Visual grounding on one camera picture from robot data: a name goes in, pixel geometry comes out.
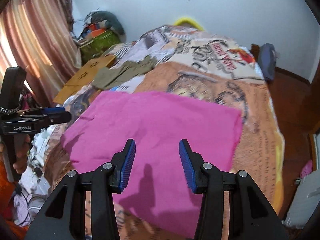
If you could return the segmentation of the orange sleeve left forearm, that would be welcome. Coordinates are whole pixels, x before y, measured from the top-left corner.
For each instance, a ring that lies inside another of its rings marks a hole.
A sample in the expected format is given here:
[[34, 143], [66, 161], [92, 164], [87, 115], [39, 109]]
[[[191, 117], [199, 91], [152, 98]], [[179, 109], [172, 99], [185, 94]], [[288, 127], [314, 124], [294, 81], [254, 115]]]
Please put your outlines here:
[[[15, 189], [15, 184], [8, 182], [5, 166], [1, 161], [1, 215], [5, 214], [9, 210], [9, 203], [11, 195]], [[10, 232], [17, 239], [24, 239], [27, 233], [27, 227], [17, 226], [12, 220], [5, 219], [5, 223], [10, 229]]]

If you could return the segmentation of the left hand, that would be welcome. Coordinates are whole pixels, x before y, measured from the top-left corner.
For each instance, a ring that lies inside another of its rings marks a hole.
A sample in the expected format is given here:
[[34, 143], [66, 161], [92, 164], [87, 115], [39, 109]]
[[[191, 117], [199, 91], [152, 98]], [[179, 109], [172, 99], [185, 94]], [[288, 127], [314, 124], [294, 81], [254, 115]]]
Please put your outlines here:
[[[24, 137], [24, 143], [20, 147], [19, 150], [16, 150], [16, 163], [14, 163], [13, 168], [18, 174], [22, 174], [27, 168], [27, 153], [29, 151], [29, 143], [31, 139], [29, 135]], [[4, 177], [5, 167], [3, 164], [3, 151], [4, 151], [4, 143], [1, 141], [1, 177]]]

